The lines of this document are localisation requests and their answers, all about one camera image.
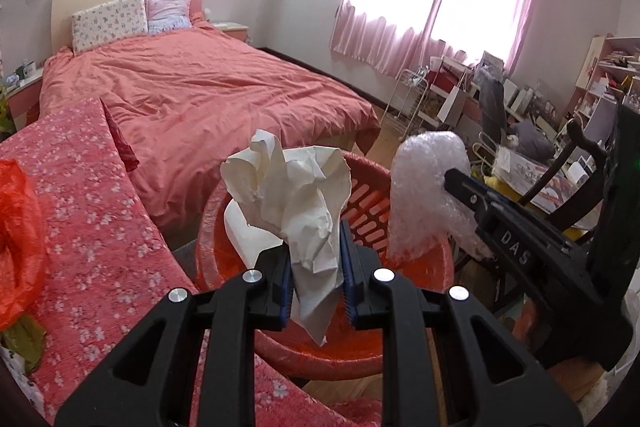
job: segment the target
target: red floral fabric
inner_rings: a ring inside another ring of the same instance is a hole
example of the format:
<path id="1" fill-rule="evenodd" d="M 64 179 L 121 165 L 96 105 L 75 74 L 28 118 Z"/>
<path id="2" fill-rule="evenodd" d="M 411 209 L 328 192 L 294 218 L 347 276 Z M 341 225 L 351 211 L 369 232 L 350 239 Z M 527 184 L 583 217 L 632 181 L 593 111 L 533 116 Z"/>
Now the red floral fabric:
<path id="1" fill-rule="evenodd" d="M 129 182 L 98 99 L 51 115 L 0 144 L 30 175 L 45 216 L 47 278 L 30 310 L 47 329 L 33 380 L 46 419 L 171 288 L 194 287 Z M 258 426 L 380 424 L 380 404 L 331 410 L 255 357 Z"/>

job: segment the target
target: baseboard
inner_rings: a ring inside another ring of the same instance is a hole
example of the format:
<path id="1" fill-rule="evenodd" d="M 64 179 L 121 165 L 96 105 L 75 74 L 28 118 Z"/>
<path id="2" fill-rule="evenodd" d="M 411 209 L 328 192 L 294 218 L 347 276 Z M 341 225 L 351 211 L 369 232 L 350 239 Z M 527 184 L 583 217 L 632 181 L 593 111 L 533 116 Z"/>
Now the baseboard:
<path id="1" fill-rule="evenodd" d="M 289 57 L 289 55 L 285 55 L 284 53 L 280 53 L 276 50 L 272 50 L 271 48 L 258 48 L 258 49 L 260 51 L 264 51 L 265 53 L 273 55 L 274 57 L 278 57 L 278 58 L 281 58 L 282 60 L 286 60 L 287 62 L 291 62 L 291 64 L 295 64 L 297 66 L 300 66 L 301 68 L 305 68 L 305 70 L 311 71 L 312 73 L 323 74 L 324 76 L 328 76 L 329 78 L 337 80 L 342 85 L 347 86 L 357 95 L 364 98 L 367 102 L 372 103 L 373 105 L 377 105 L 381 109 L 384 109 L 386 107 L 386 102 L 382 102 L 382 100 L 380 100 L 379 98 L 376 98 L 375 96 L 372 96 L 368 92 L 358 89 L 357 87 L 351 86 L 351 84 L 349 84 L 348 82 L 345 82 L 343 79 L 338 78 L 335 75 L 326 73 L 325 71 L 322 71 L 322 70 L 319 70 L 318 68 L 310 66 L 309 64 L 302 62 L 302 60 Z"/>

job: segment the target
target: silver bolt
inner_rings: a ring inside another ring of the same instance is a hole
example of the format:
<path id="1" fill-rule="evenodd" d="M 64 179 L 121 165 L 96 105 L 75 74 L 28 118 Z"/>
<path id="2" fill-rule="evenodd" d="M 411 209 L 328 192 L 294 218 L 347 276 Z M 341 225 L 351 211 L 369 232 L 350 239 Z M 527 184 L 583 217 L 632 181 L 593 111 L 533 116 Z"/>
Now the silver bolt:
<path id="1" fill-rule="evenodd" d="M 452 286 L 449 288 L 449 295 L 456 301 L 466 301 L 469 298 L 469 290 L 462 286 Z"/>
<path id="2" fill-rule="evenodd" d="M 375 272 L 373 272 L 373 277 L 375 277 L 380 282 L 392 281 L 395 276 L 396 274 L 388 268 L 378 268 Z"/>
<path id="3" fill-rule="evenodd" d="M 242 274 L 242 280 L 248 283 L 258 282 L 262 279 L 262 272 L 260 270 L 247 270 Z"/>
<path id="4" fill-rule="evenodd" d="M 182 302 L 189 296 L 184 288 L 174 288 L 169 292 L 169 300 L 171 302 Z"/>

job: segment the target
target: pink pillow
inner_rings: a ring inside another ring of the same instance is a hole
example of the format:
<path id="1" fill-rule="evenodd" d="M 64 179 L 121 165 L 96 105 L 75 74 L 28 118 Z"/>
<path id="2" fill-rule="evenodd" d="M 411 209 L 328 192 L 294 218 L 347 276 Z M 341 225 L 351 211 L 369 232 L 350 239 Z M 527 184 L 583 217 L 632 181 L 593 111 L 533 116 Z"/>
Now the pink pillow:
<path id="1" fill-rule="evenodd" d="M 191 28 L 189 9 L 191 0 L 146 0 L 146 19 L 149 33 Z"/>

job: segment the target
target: red plastic basket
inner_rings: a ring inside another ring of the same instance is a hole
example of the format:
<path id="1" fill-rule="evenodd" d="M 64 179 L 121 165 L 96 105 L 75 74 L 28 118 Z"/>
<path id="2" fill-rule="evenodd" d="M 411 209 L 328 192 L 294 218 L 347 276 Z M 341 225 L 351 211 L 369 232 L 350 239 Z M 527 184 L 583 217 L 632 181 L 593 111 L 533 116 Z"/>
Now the red plastic basket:
<path id="1" fill-rule="evenodd" d="M 384 266 L 398 270 L 416 285 L 444 292 L 453 284 L 453 262 L 448 244 L 432 248 L 410 262 L 386 259 L 389 216 L 389 171 L 362 156 L 344 152 L 351 169 L 351 198 L 342 213 L 349 220 L 356 243 L 374 248 Z M 224 183 L 213 192 L 205 209 L 196 259 L 198 285 L 203 291 L 219 288 L 246 268 L 226 237 L 224 212 L 231 200 Z M 342 302 L 319 347 L 299 325 L 289 321 L 284 331 L 257 331 L 255 350 L 281 374 L 309 380 L 349 380 L 382 372 L 382 334 L 351 328 Z"/>

